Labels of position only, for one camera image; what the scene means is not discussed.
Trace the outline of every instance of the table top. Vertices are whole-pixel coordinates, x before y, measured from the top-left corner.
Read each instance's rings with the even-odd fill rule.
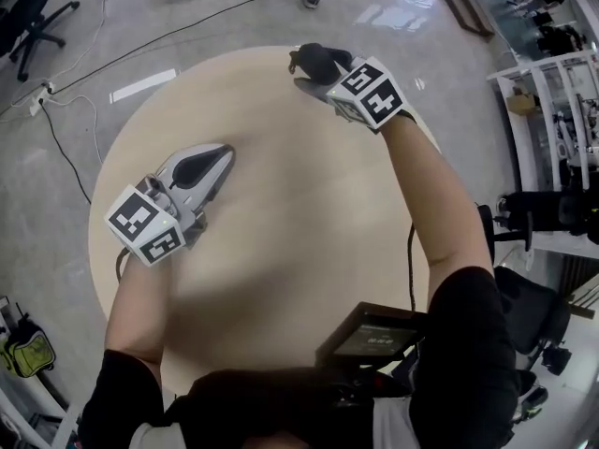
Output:
[[[290,50],[234,51],[183,72],[131,117],[97,179],[89,253],[109,314],[122,249],[103,221],[112,202],[177,150],[222,142],[237,151],[207,207],[208,230],[182,250],[162,367],[176,394],[216,369],[312,365],[360,301],[410,305],[411,219],[385,143],[301,92],[287,71]],[[414,270],[425,311],[417,238]]]

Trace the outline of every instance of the power strip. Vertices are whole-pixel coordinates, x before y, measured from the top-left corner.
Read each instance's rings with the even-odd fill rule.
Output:
[[[37,95],[31,98],[32,104],[31,107],[29,107],[29,112],[31,113],[31,116],[36,116],[37,113],[41,110],[41,104],[39,103],[40,100],[42,104],[45,103],[46,100],[50,98],[50,95],[54,93],[55,90],[56,86],[54,85],[54,83],[48,82],[44,84],[44,88],[41,92],[39,92]]]

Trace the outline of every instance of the marker cube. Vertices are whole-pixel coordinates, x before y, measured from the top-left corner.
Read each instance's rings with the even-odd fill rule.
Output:
[[[347,120],[378,133],[377,129],[402,109],[401,94],[388,70],[371,57],[339,80],[327,98]]]
[[[177,220],[130,184],[112,204],[104,221],[148,267],[185,244]]]

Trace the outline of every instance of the office chair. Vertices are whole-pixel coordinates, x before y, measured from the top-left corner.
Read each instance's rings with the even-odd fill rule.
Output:
[[[531,217],[527,231],[512,231],[501,238],[503,234],[494,234],[490,208],[486,205],[479,206],[478,212],[485,229],[491,261],[495,255],[495,241],[525,239],[530,248],[533,227]],[[570,307],[565,298],[558,292],[501,266],[495,268],[495,281],[514,348],[519,353],[528,355],[526,369],[530,369],[543,356],[543,366],[552,374],[561,374],[571,356],[567,349],[559,347],[570,322]]]
[[[12,50],[9,58],[13,63],[17,62],[19,52],[23,50],[21,65],[17,80],[27,81],[29,75],[25,72],[25,67],[31,56],[31,52],[39,40],[47,40],[56,43],[62,48],[66,42],[62,38],[44,33],[44,30],[56,18],[67,11],[69,8],[79,8],[79,2],[69,2],[56,10],[48,18],[44,18],[42,10],[48,3],[48,0],[18,0],[10,9],[10,12],[0,21],[0,56],[8,53],[14,47],[17,38],[26,30],[27,36]]]

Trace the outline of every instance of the gray tile floor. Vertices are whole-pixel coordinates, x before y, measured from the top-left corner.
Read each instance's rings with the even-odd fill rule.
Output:
[[[50,13],[69,0],[51,0]],[[90,45],[102,0],[80,0],[52,32],[59,50],[42,42],[30,79],[70,67]],[[106,21],[80,64],[58,87],[152,38],[244,0],[107,0]],[[515,187],[504,122],[485,77],[495,70],[488,45],[463,32],[443,0],[322,0],[316,11],[300,0],[264,0],[166,37],[56,98],[78,94],[98,110],[99,149],[106,154],[127,119],[155,88],[115,104],[109,94],[155,73],[184,71],[214,55],[261,45],[319,41],[374,55],[395,74],[451,165],[479,203]],[[0,60],[0,108],[20,88],[16,69]],[[33,82],[22,88],[26,92]],[[2,118],[24,114],[12,109]],[[51,107],[57,137],[79,169],[87,192],[100,169],[92,136],[93,110],[84,100]],[[0,125],[0,281],[46,329],[58,354],[51,373],[60,390],[86,400],[98,371],[106,320],[87,260],[88,205],[71,169],[51,140],[43,117]],[[508,248],[500,248],[498,258]]]

